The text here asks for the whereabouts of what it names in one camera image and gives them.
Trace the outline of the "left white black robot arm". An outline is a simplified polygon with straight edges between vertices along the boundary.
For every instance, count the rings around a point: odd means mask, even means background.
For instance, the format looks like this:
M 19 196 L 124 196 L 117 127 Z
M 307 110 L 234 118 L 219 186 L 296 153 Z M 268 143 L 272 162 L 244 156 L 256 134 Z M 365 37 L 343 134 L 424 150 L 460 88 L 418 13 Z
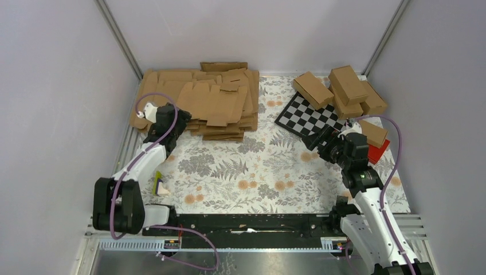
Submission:
M 169 206 L 144 204 L 139 185 L 170 156 L 191 114 L 170 103 L 157 108 L 148 103 L 146 112 L 155 121 L 137 155 L 120 171 L 95 183 L 92 224 L 96 230 L 137 234 L 156 226 L 163 235 L 177 230 L 178 221 L 170 215 Z

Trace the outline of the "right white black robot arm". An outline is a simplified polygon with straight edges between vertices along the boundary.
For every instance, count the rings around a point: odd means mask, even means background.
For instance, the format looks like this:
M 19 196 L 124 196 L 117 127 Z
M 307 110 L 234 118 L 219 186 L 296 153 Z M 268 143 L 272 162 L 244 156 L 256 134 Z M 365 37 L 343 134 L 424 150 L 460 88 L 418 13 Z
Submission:
M 339 132 L 326 125 L 302 139 L 310 151 L 341 169 L 342 181 L 355 203 L 336 202 L 328 217 L 334 235 L 350 240 L 370 274 L 433 274 L 408 245 L 389 209 L 385 186 L 369 166 L 369 145 L 359 123 Z

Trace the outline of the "brown cardboard box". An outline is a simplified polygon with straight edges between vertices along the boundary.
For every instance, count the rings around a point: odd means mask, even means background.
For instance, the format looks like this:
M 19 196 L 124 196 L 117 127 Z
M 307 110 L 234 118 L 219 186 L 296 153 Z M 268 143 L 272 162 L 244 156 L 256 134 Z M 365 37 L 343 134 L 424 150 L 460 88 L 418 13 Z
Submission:
M 237 84 L 189 82 L 182 88 L 176 105 L 211 127 L 226 127 L 240 121 L 248 88 Z

